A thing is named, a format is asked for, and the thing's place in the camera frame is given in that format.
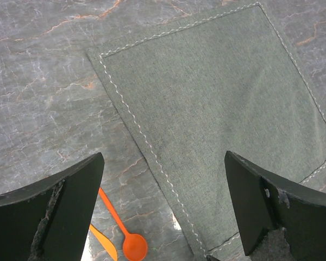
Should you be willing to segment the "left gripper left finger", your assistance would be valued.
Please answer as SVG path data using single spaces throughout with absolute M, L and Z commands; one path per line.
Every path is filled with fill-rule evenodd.
M 0 195 L 0 260 L 81 260 L 104 170 L 101 153 Z

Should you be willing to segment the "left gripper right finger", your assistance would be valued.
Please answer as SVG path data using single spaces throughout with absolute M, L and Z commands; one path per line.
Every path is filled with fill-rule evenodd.
M 294 260 L 326 260 L 326 193 L 227 151 L 227 182 L 245 255 L 282 234 Z

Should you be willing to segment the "orange plastic knife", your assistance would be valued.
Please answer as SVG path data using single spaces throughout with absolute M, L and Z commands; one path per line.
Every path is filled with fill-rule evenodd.
M 89 230 L 93 233 L 93 235 L 97 238 L 103 248 L 107 251 L 109 256 L 114 260 L 118 261 L 117 249 L 115 245 L 104 236 L 93 224 L 90 224 Z

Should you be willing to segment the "orange plastic spoon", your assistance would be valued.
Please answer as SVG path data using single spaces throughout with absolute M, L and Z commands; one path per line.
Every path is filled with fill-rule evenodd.
M 122 245 L 122 250 L 125 257 L 128 260 L 132 260 L 132 261 L 144 260 L 148 252 L 148 244 L 145 238 L 137 233 L 129 233 L 124 223 L 120 219 L 119 215 L 117 214 L 111 201 L 109 200 L 106 193 L 101 187 L 99 188 L 98 193 L 101 199 L 103 200 L 104 204 L 106 205 L 109 213 L 112 215 L 117 225 L 119 226 L 120 230 L 124 234 L 124 242 Z

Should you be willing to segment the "grey cloth napkin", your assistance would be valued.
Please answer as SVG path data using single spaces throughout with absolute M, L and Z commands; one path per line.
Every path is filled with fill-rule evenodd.
M 322 188 L 326 109 L 263 3 L 128 34 L 87 56 L 196 260 L 241 249 L 227 151 Z

